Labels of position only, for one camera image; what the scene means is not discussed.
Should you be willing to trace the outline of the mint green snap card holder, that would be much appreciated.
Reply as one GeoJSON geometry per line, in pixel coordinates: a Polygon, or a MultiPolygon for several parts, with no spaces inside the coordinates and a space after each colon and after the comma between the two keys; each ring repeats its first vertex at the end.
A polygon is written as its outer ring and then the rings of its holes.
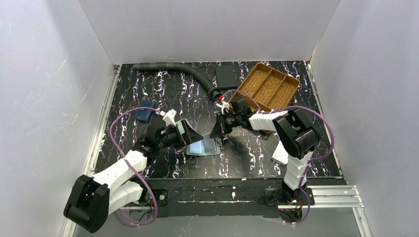
{"type": "Polygon", "coordinates": [[[219,137],[210,137],[207,133],[203,140],[192,143],[186,147],[186,154],[189,156],[211,156],[221,153],[222,141],[219,137]]]}

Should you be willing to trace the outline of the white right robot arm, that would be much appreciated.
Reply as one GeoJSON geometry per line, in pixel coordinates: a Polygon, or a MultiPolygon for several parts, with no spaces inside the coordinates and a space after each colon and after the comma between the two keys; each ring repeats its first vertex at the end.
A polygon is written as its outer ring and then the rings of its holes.
{"type": "Polygon", "coordinates": [[[284,201],[301,199],[305,193],[306,170],[313,151],[321,140],[320,132],[313,125],[316,111],[304,106],[289,106],[275,111],[253,112],[244,97],[239,96],[228,104],[221,104],[210,137],[225,136],[234,127],[250,131],[271,131],[279,135],[282,147],[288,154],[287,171],[279,194],[284,201]]]}

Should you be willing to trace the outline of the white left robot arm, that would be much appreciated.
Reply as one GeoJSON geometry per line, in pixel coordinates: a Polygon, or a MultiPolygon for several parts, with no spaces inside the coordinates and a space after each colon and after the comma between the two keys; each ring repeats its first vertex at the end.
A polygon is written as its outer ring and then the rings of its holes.
{"type": "Polygon", "coordinates": [[[108,216],[116,210],[141,199],[145,189],[154,204],[155,194],[147,183],[131,181],[151,163],[160,149],[184,148],[199,142],[203,136],[196,132],[188,120],[174,120],[175,111],[162,112],[165,125],[148,127],[122,159],[92,176],[79,176],[70,192],[63,215],[90,233],[98,231],[108,216]]]}

